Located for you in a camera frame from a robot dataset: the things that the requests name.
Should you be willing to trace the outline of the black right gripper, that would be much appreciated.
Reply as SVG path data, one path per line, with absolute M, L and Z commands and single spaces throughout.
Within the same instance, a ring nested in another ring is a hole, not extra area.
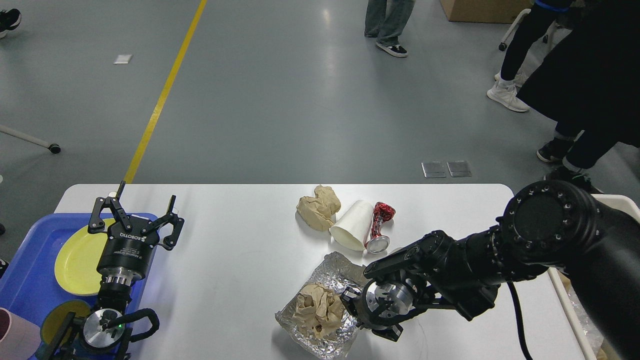
M 397 342 L 403 327 L 398 317 L 414 309 L 416 290 L 404 282 L 377 284 L 370 281 L 363 289 L 348 285 L 340 295 L 343 307 L 358 316 L 358 327 L 371 330 L 377 337 Z

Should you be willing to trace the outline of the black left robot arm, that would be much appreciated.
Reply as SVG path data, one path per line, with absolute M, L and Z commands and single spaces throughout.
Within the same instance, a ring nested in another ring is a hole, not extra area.
M 174 210 L 174 195 L 160 218 L 150 220 L 126 213 L 121 205 L 125 185 L 122 181 L 115 194 L 96 198 L 87 224 L 89 234 L 107 237 L 96 265 L 101 276 L 97 301 L 86 316 L 73 311 L 65 315 L 45 347 L 45 360 L 77 359 L 74 342 L 90 353 L 128 360 L 130 343 L 147 339 L 160 328 L 154 310 L 128 313 L 127 307 L 134 284 L 150 271 L 154 249 L 174 249 L 185 220 Z

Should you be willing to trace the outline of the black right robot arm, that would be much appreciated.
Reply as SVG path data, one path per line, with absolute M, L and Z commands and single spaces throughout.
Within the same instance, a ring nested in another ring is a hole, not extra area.
M 637 220 L 569 182 L 545 180 L 519 191 L 496 221 L 460 240 L 435 230 L 375 260 L 365 287 L 341 294 L 345 309 L 359 328 L 397 341 L 402 322 L 426 310 L 471 321 L 494 307 L 501 284 L 556 268 L 618 356 L 639 358 Z

